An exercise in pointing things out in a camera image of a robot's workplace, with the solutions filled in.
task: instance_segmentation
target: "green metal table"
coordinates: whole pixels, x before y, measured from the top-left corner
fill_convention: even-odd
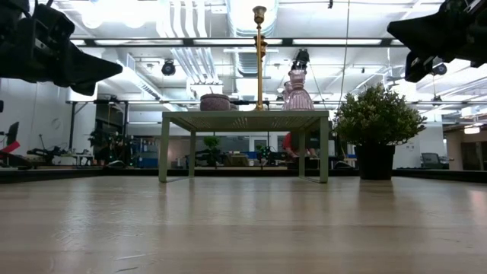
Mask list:
[[[328,181],[328,111],[187,111],[163,112],[159,181],[167,183],[169,125],[191,133],[189,176],[195,175],[197,132],[299,132],[299,176],[304,177],[305,133],[320,129],[320,183]]]

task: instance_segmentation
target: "black plant pot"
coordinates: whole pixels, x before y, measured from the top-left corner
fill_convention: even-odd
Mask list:
[[[358,170],[363,180],[390,180],[393,172],[394,145],[358,145],[355,147]]]

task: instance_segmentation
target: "table leg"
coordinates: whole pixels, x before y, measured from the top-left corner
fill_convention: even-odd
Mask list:
[[[299,177],[305,176],[306,134],[299,132]]]
[[[320,118],[320,183],[328,183],[328,117]]]
[[[159,182],[167,183],[167,150],[169,148],[170,119],[162,119],[161,144],[159,150]]]
[[[189,140],[189,176],[195,176],[196,164],[196,132],[191,132],[191,139]]]

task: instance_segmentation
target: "brass candlestick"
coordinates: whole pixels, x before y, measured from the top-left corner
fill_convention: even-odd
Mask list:
[[[253,8],[253,21],[257,24],[257,36],[254,37],[257,48],[257,105],[255,110],[264,110],[263,104],[263,76],[262,76],[262,59],[266,54],[267,43],[264,42],[264,36],[260,34],[264,22],[264,14],[267,11],[266,7],[256,6]]]

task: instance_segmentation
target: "wooden floor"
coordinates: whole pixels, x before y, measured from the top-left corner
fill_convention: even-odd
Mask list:
[[[487,273],[487,184],[0,185],[0,273]]]

